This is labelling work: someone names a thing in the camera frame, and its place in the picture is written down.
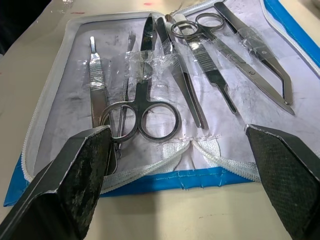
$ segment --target tweezers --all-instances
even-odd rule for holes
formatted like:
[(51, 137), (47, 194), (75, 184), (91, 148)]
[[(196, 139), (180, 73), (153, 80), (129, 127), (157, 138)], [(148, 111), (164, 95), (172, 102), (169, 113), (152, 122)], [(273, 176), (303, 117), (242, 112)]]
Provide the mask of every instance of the tweezers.
[(239, 34), (242, 39), (246, 40), (247, 50), (280, 78), (282, 82), (282, 97), (286, 104), (292, 104), (293, 92), (290, 76), (282, 68), (268, 46), (255, 33), (255, 31), (237, 18), (223, 2), (216, 2), (214, 7), (225, 19), (232, 31), (235, 34)]

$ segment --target white table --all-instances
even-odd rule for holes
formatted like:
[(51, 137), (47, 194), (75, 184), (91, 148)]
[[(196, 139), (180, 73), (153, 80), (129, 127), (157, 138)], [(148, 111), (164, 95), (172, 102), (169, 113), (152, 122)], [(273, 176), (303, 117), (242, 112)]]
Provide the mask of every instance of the white table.
[[(319, 18), (308, 0), (281, 0), (320, 44)], [(195, 4), (187, 0), (183, 6)], [(53, 0), (0, 60), (0, 203), (22, 150), (26, 131), (49, 71), (72, 18), (156, 10), (169, 13), (174, 0)], [(0, 221), (10, 207), (0, 207)], [(101, 198), (87, 240), (290, 240), (262, 185), (167, 190)]]

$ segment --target table surface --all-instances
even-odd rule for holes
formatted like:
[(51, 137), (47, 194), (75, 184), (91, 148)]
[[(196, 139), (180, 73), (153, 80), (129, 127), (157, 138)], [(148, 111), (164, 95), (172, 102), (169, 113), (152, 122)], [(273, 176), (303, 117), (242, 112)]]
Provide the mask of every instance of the table surface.
[[(280, 0), (320, 45), (319, 11), (311, 0)], [(200, 1), (186, 0), (183, 8)], [(0, 60), (0, 203), (10, 183), (25, 135), (64, 37), (73, 18), (156, 10), (170, 13), (174, 0), (53, 0)], [(0, 222), (10, 207), (0, 207)], [(101, 198), (86, 240), (217, 239), (289, 240), (261, 184), (167, 190)]]

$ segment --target zippered case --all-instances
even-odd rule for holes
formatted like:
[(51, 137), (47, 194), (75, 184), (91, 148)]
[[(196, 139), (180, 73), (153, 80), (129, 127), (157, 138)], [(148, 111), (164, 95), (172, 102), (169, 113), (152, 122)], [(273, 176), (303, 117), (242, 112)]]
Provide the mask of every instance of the zippered case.
[[(216, 1), (206, 1), (178, 13), (194, 20), (200, 13), (216, 13), (214, 2)], [(315, 47), (316, 44), (305, 33), (304, 41), (301, 41), (302, 30), (292, 22), (276, 0), (230, 0), (225, 4), (249, 27), (257, 30), (291, 76), (294, 97), (292, 108), (295, 116), (270, 102), (213, 46), (207, 45), (208, 52), (218, 57), (219, 67), (244, 124), (233, 119), (220, 93), (207, 85), (208, 81), (201, 71), (194, 71), (192, 80), (196, 85), (197, 97), (205, 112), (209, 131), (197, 130), (193, 134), (186, 130), (187, 137), (177, 136), (171, 144), (156, 146), (147, 145), (142, 139), (135, 138), (134, 143), (137, 143), (139, 149), (136, 152), (129, 151), (127, 157), (119, 160), (116, 173), (105, 177), (102, 187), (104, 196), (259, 182), (257, 167), (243, 131), (245, 124), (280, 129), (300, 137), (314, 152), (320, 150), (320, 128), (317, 124), (320, 118), (320, 71), (317, 58), (320, 54), (314, 54), (319, 52), (319, 48)], [(158, 12), (152, 14), (155, 18), (163, 17)], [(112, 77), (113, 81), (121, 80), (121, 75), (112, 74), (115, 70), (112, 62), (124, 56), (129, 31), (134, 31), (137, 37), (133, 50), (140, 48), (142, 30), (148, 15), (149, 12), (98, 15), (73, 19), (67, 24), (61, 48), (34, 111), (5, 206), (13, 205), (19, 199), (28, 182), (55, 158), (68, 137), (91, 127), (86, 61), (90, 59), (89, 37), (94, 35), (97, 40), (97, 51), (105, 60), (106, 84), (116, 93), (117, 82), (108, 85), (108, 80), (110, 76), (116, 76)], [(228, 26), (217, 33), (221, 40), (281, 92), (279, 79), (248, 54)], [(157, 46), (156, 51), (160, 54), (161, 45)], [(168, 81), (169, 77), (161, 77), (164, 79), (164, 86), (174, 88), (174, 81), (171, 83)], [(164, 96), (164, 101), (168, 100), (166, 95), (161, 96)], [(179, 105), (182, 101), (178, 98), (176, 102), (183, 112), (183, 106)], [(218, 107), (211, 109), (212, 102)], [(145, 154), (138, 157), (138, 153), (142, 152)], [(160, 154), (150, 157), (151, 153), (159, 152)]]

